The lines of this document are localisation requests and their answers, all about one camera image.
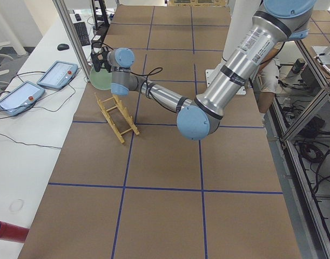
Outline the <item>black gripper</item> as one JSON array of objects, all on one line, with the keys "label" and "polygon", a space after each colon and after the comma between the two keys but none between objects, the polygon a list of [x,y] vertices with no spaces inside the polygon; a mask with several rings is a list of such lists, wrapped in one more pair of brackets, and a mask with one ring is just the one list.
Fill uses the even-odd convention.
[{"label": "black gripper", "polygon": [[104,68],[108,73],[111,73],[111,65],[109,63],[109,58],[108,58],[108,54],[110,53],[110,50],[108,47],[104,46],[101,48],[101,51],[102,52],[100,55],[102,56],[102,59],[100,60],[97,55],[92,55],[92,63],[94,70],[96,72],[99,72],[99,65],[100,65],[100,69]]}]

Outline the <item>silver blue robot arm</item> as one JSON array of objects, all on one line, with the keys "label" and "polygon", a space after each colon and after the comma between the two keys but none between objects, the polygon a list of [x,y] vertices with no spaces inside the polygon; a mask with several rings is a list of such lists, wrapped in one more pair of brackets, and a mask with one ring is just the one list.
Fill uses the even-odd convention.
[{"label": "silver blue robot arm", "polygon": [[243,87],[278,42],[307,37],[308,22],[315,1],[263,1],[252,16],[245,33],[227,62],[218,65],[204,93],[193,100],[134,74],[134,53],[128,48],[112,50],[108,45],[92,51],[96,70],[103,67],[112,74],[111,92],[125,96],[137,91],[160,106],[177,113],[179,132],[190,140],[201,140],[219,127],[224,108]]}]

